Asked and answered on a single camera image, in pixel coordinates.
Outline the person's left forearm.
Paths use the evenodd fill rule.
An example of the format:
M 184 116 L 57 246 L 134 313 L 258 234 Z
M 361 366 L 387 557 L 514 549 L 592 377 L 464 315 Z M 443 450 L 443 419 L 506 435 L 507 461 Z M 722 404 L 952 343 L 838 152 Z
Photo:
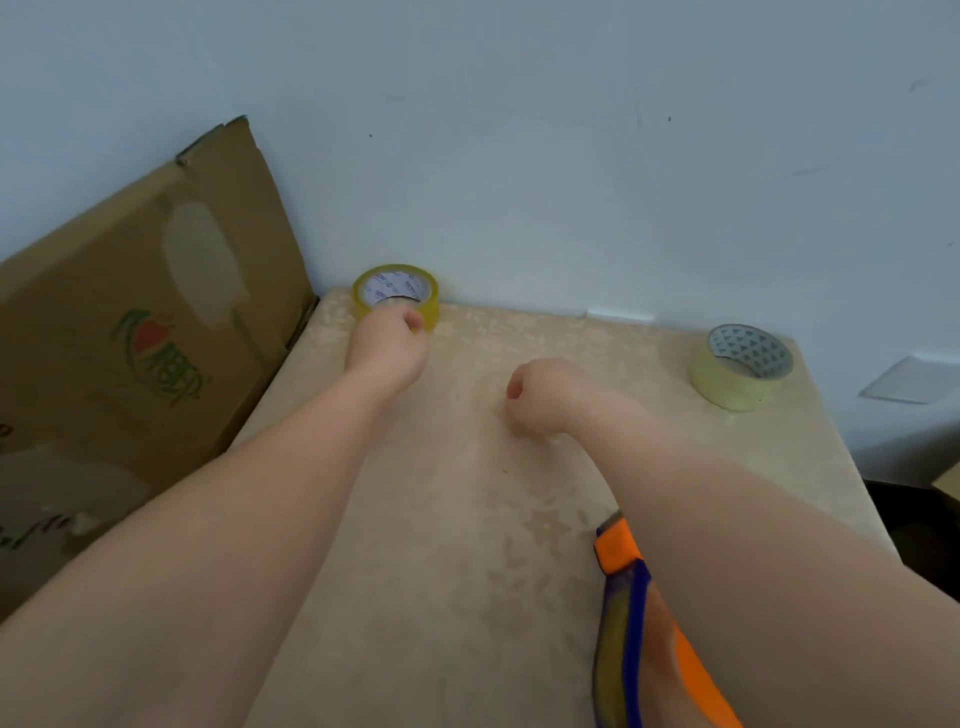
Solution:
M 352 363 L 68 564 L 0 626 L 0 728 L 243 728 L 424 368 Z

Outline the clear tape roll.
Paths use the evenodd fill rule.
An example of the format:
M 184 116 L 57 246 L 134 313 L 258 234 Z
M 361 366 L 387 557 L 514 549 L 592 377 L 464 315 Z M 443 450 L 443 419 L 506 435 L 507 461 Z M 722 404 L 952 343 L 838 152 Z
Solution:
M 698 345 L 688 377 L 714 406 L 749 412 L 783 387 L 794 366 L 792 350 L 776 335 L 744 323 L 722 323 Z

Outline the yellow tape roll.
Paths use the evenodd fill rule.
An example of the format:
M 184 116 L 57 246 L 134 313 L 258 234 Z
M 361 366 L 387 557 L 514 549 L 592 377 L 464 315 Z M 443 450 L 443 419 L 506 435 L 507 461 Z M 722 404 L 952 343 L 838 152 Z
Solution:
M 436 278 L 416 266 L 390 263 L 362 273 L 352 285 L 356 322 L 387 305 L 406 305 L 419 312 L 423 328 L 432 333 L 440 318 L 440 286 Z

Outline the person's left hand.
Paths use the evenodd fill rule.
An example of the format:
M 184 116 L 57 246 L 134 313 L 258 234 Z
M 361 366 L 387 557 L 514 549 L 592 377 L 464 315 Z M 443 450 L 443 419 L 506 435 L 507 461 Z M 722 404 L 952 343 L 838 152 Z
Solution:
M 344 374 L 382 398 L 394 398 L 426 370 L 427 331 L 411 332 L 402 320 L 408 305 L 387 305 L 358 321 L 349 338 Z

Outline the person's right forearm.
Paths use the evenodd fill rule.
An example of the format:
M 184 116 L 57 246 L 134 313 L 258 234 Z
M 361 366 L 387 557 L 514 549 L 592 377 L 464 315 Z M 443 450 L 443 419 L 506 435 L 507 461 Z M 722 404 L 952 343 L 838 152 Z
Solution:
M 622 394 L 570 396 L 559 426 L 745 728 L 960 728 L 960 603 L 895 554 Z

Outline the orange and blue tape dispenser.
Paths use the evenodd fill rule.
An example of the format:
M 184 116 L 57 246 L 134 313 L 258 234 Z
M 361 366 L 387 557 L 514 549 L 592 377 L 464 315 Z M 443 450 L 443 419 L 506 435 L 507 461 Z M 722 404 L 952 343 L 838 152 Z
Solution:
M 641 662 L 648 598 L 654 584 L 622 511 L 595 531 L 597 562 L 606 578 L 593 666 L 596 728 L 643 728 Z M 743 728 L 676 621 L 667 616 L 667 647 L 678 683 L 708 728 Z

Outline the white wall plate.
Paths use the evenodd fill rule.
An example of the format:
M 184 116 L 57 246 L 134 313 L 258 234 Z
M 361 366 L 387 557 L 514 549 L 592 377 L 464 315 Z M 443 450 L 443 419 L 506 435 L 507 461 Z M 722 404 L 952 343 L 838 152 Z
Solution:
M 869 383 L 859 397 L 916 406 L 936 405 L 960 392 L 960 357 L 912 354 Z

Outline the flattened brown cardboard box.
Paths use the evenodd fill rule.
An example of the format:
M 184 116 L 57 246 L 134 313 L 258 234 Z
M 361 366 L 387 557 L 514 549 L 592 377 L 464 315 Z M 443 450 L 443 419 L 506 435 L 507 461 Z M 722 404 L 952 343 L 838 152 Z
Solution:
M 222 455 L 317 301 L 245 116 L 0 263 L 0 624 Z

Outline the person's right hand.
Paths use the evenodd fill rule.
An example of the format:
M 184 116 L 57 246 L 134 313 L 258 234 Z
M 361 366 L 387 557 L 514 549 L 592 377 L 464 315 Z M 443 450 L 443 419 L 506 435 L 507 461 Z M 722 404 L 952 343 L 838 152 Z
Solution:
M 516 401 L 505 398 L 505 413 L 518 427 L 544 436 L 579 440 L 617 399 L 617 393 L 566 359 L 537 358 L 513 372 L 525 374 L 524 389 Z

